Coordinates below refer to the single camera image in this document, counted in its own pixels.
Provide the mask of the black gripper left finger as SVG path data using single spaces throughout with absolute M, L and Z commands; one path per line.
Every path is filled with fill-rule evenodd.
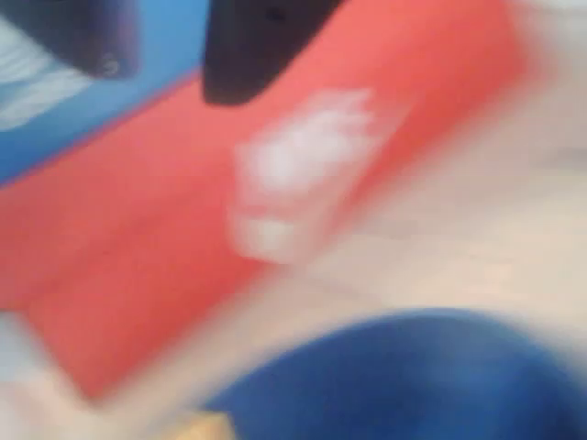
M 57 60 L 91 77 L 128 78 L 138 71 L 136 1 L 3 0 L 1 17 Z

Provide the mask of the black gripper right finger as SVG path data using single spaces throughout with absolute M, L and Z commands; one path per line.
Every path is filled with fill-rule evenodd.
M 261 94 L 309 44 L 341 3 L 220 0 L 210 3 L 202 67 L 211 105 L 243 105 Z

